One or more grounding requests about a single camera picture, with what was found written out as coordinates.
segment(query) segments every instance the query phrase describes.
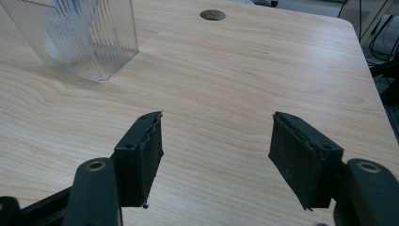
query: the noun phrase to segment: black metal bracket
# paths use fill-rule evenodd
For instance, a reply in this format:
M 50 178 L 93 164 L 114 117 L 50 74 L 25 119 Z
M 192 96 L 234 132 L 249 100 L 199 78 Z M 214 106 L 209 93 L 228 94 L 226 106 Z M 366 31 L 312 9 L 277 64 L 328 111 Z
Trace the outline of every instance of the black metal bracket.
M 147 208 L 161 157 L 162 112 L 141 116 L 110 158 L 96 158 L 76 171 L 73 186 L 21 209 L 0 197 L 2 226 L 119 226 L 121 207 Z
M 336 201 L 336 225 L 397 225 L 399 183 L 365 159 L 342 162 L 343 148 L 299 117 L 276 112 L 270 159 L 304 209 Z

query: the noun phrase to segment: wood grain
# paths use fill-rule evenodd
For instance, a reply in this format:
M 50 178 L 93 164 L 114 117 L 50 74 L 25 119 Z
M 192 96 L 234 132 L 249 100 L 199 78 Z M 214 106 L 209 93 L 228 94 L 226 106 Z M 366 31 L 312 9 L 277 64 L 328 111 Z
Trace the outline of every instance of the wood grain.
M 397 143 L 351 24 L 211 0 L 134 0 L 140 53 L 104 84 L 44 67 L 0 8 L 0 193 L 22 206 L 109 156 L 163 110 L 148 210 L 125 225 L 333 225 L 303 211 L 268 159 L 272 114 L 297 115 L 399 177 Z M 223 21 L 205 21 L 215 8 Z

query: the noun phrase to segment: clear plastic container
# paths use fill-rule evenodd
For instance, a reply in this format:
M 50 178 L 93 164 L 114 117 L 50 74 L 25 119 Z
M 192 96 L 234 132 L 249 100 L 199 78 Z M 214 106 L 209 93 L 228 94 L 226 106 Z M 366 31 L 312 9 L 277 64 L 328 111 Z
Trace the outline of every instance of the clear plastic container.
M 104 82 L 138 52 L 132 0 L 0 0 L 44 64 Z

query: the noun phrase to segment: round hole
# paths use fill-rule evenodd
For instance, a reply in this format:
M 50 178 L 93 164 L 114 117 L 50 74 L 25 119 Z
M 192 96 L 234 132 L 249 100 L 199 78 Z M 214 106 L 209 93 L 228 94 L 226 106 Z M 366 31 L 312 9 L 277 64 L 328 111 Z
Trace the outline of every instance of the round hole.
M 87 169 L 89 171 L 97 171 L 101 170 L 104 167 L 105 167 L 105 162 L 93 162 L 88 165 Z
M 128 148 L 128 149 L 133 149 L 133 147 L 135 147 L 133 144 L 126 144 L 125 145 L 125 148 Z
M 202 11 L 199 16 L 208 21 L 221 21 L 226 18 L 226 13 L 216 9 L 208 9 Z
M 358 167 L 361 168 L 362 170 L 371 172 L 371 173 L 379 173 L 381 172 L 381 169 L 373 164 L 373 163 L 368 163 L 368 162 L 359 162 Z

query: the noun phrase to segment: ribbed plastic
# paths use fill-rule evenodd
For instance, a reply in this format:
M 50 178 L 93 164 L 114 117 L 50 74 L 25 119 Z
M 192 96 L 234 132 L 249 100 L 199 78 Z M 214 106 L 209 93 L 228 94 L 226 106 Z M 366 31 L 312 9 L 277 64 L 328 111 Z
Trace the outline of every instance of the ribbed plastic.
M 137 52 L 131 0 L 0 0 L 44 64 L 104 82 Z

